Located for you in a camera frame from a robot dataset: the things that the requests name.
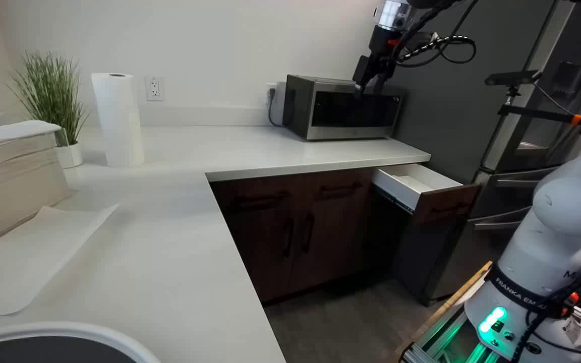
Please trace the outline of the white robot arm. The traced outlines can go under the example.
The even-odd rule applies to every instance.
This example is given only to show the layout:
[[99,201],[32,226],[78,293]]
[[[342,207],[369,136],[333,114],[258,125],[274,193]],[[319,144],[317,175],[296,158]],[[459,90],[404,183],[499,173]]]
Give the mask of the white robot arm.
[[525,70],[423,83],[396,137],[434,165],[383,168],[381,196],[410,216],[390,264],[416,298],[491,264],[462,305],[478,346],[507,363],[581,363],[569,295],[581,286],[581,12],[546,28]]

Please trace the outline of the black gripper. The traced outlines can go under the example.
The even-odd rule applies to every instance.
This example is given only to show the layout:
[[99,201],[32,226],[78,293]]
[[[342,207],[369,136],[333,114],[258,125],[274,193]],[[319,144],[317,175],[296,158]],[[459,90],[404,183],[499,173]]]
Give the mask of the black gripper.
[[385,31],[374,26],[369,39],[369,52],[356,61],[352,82],[359,90],[365,90],[369,82],[374,82],[374,87],[381,90],[383,83],[392,72],[390,50],[399,43],[396,31]]

